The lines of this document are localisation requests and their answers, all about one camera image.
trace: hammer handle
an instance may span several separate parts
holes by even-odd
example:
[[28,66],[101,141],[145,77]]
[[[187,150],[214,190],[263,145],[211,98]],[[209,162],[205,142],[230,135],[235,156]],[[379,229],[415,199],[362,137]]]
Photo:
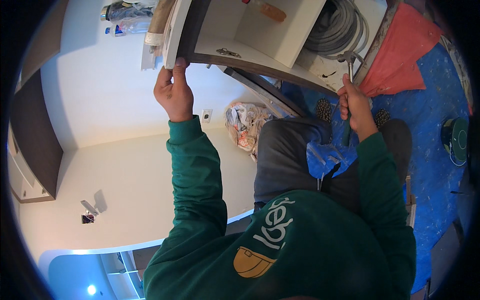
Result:
[[[348,74],[350,75],[350,82],[353,84],[353,62],[348,63]],[[343,136],[342,136],[342,145],[347,146],[350,144],[350,117],[352,114],[350,110],[348,110],[348,119],[345,121],[345,125],[343,127]]]

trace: wall outlet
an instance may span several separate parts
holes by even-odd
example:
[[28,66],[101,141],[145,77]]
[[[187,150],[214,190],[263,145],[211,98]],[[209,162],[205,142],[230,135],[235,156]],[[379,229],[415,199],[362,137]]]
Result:
[[201,121],[201,123],[210,123],[211,118],[212,118],[212,109],[202,110],[202,121]]

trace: water bottle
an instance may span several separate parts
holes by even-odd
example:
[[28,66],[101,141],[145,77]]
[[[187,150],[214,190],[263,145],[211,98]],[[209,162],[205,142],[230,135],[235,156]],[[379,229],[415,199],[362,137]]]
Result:
[[129,19],[113,24],[111,27],[105,28],[105,34],[114,37],[125,36],[127,34],[144,34],[148,31],[151,18]]

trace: gray hose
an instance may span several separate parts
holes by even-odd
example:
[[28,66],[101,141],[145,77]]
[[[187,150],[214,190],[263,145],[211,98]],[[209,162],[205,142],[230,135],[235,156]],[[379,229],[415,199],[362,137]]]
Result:
[[[355,37],[358,24],[360,24],[360,30],[357,37]],[[360,47],[355,49],[364,30],[366,31],[365,40]],[[331,54],[347,50],[346,47],[354,38],[355,41],[348,50],[357,53],[362,51],[367,45],[368,37],[369,28],[367,20],[352,0],[327,0],[324,9],[322,9],[312,31],[308,35],[304,47],[317,52],[322,57],[335,60],[336,57],[331,56]]]

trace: plastic bag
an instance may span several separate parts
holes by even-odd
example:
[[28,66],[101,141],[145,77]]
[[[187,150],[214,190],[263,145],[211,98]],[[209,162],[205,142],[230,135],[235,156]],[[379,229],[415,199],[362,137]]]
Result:
[[257,162],[258,137],[262,126],[274,117],[267,108],[252,103],[233,103],[225,112],[226,127],[233,143],[250,152]]
[[145,7],[139,3],[126,3],[123,1],[114,1],[109,5],[106,13],[106,20],[110,22],[118,22],[139,17],[153,16],[152,8]]

